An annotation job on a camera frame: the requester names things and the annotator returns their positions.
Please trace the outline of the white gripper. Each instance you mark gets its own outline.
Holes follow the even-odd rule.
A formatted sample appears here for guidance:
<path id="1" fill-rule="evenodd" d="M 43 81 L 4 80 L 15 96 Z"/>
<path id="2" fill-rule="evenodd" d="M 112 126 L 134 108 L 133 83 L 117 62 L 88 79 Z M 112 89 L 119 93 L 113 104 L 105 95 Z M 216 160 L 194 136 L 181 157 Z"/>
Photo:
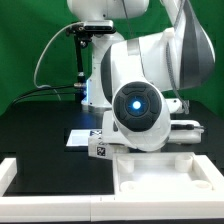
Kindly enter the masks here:
<path id="1" fill-rule="evenodd" d="M 163 147 L 166 143 L 197 144 L 201 142 L 203 127 L 194 120 L 159 118 L 148 131 L 133 132 L 115 123 L 111 111 L 103 116 L 102 139 L 105 143 L 128 147 Z"/>

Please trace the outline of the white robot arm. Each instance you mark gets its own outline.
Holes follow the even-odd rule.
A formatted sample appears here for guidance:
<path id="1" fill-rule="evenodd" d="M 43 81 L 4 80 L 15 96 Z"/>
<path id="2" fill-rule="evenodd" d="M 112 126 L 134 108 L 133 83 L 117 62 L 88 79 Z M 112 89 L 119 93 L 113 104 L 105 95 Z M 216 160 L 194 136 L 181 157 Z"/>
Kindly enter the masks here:
<path id="1" fill-rule="evenodd" d="M 67 0 L 80 20 L 77 30 L 93 41 L 93 72 L 83 104 L 103 109 L 101 141 L 142 151 L 167 143 L 197 144 L 203 127 L 171 115 L 188 104 L 168 100 L 165 91 L 196 87 L 215 65 L 212 43 L 190 0 L 160 0 L 172 26 L 164 31 L 124 39 L 113 21 L 144 14 L 150 0 Z"/>

